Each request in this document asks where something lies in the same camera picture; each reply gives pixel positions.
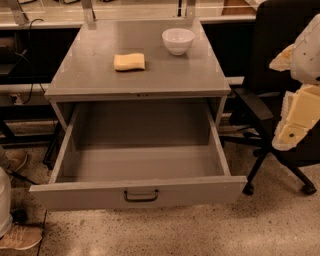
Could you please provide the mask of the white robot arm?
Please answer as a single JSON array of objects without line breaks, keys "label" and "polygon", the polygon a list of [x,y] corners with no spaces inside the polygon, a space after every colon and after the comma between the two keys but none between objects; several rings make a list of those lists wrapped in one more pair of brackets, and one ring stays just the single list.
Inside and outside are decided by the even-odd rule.
[{"label": "white robot arm", "polygon": [[272,146],[280,151],[296,147],[320,120],[320,14],[317,14],[295,42],[274,58],[269,67],[290,71],[302,83],[283,98],[281,120],[274,132]]}]

